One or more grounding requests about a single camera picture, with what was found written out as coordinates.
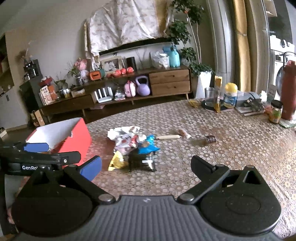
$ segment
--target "yellow-capped bottle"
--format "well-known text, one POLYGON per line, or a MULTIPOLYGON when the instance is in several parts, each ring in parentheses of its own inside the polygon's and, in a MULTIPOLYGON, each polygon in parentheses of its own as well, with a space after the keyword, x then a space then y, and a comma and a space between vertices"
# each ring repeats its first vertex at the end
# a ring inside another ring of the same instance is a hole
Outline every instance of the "yellow-capped bottle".
POLYGON ((225 85, 224 106, 231 109, 235 107, 237 102, 237 85, 235 83, 227 83, 225 85))

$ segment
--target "purple kettlebell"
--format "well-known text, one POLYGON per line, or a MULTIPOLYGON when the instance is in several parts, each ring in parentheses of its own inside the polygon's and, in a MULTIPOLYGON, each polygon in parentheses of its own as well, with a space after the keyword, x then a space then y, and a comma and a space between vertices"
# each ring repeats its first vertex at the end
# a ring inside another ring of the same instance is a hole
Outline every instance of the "purple kettlebell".
POLYGON ((138 85, 138 88, 137 88, 137 92, 140 96, 147 96, 147 95, 150 95, 150 88, 149 88, 149 85, 148 85, 148 77, 147 76, 138 76, 136 78, 136 83, 138 85), (140 84, 138 82, 139 79, 146 79, 146 83, 145 84, 140 84))

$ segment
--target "black speaker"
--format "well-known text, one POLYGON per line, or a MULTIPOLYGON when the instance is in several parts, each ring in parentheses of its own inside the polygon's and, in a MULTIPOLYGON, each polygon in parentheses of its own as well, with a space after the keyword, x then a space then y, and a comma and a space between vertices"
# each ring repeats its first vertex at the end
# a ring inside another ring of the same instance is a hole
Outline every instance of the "black speaker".
POLYGON ((126 59, 128 67, 132 67, 134 71, 137 71, 135 57, 129 57, 126 59))

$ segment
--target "open cardboard box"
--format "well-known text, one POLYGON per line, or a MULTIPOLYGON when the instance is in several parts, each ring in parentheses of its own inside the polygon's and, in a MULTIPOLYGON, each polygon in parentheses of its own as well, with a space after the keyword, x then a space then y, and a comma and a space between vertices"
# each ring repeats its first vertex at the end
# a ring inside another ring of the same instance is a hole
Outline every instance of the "open cardboard box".
POLYGON ((51 153, 79 151, 81 159, 77 165, 80 166, 91 144, 91 136, 83 118, 73 118, 38 127, 26 142, 47 143, 51 153))

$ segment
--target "tall green plant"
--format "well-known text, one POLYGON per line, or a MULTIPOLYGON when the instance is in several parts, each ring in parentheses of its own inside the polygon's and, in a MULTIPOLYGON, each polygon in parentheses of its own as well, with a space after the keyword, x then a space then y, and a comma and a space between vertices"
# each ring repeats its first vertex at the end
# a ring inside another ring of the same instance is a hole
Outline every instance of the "tall green plant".
POLYGON ((186 47, 186 43, 190 43, 190 37, 192 36, 187 30, 187 23, 180 20, 175 20, 169 26, 169 38, 171 42, 178 45, 179 42, 182 42, 184 48, 181 49, 181 55, 189 62, 189 67, 191 69, 192 74, 199 75, 203 71, 211 71, 211 67, 201 64, 201 48, 200 42, 198 38, 197 32, 197 39, 198 44, 193 33, 193 24, 197 24, 197 26, 202 21, 202 15, 205 12, 204 8, 200 5, 194 3, 194 0, 173 0, 171 3, 171 7, 174 7, 176 11, 182 12, 186 14, 188 23, 190 25, 193 39, 196 45, 197 53, 191 47, 186 47))

